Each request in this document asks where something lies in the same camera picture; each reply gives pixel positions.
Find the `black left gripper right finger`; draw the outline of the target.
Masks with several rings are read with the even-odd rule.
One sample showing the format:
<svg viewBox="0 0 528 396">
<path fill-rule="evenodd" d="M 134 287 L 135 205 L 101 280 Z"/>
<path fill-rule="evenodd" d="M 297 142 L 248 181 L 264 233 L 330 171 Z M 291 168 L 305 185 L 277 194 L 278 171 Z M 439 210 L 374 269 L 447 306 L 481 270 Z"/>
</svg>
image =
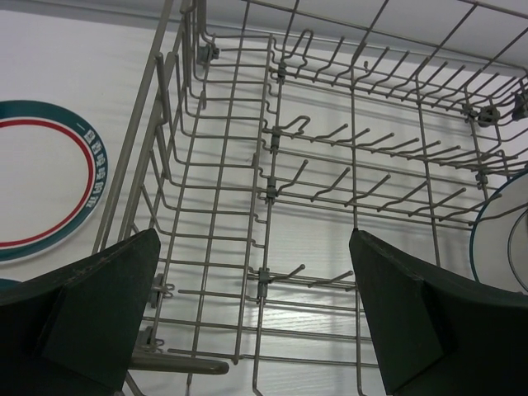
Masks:
<svg viewBox="0 0 528 396">
<path fill-rule="evenodd" d="M 349 250 L 388 395 L 525 395 L 527 297 L 409 255 L 365 230 Z"/>
</svg>

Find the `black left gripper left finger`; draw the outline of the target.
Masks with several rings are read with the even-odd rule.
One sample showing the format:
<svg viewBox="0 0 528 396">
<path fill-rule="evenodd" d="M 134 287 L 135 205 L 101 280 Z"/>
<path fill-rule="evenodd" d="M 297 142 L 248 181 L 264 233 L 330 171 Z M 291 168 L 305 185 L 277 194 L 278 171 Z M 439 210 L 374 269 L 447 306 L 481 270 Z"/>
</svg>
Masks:
<svg viewBox="0 0 528 396">
<path fill-rule="evenodd" d="M 1 291 L 3 395 L 113 395 L 125 381 L 158 266 L 147 229 Z"/>
</svg>

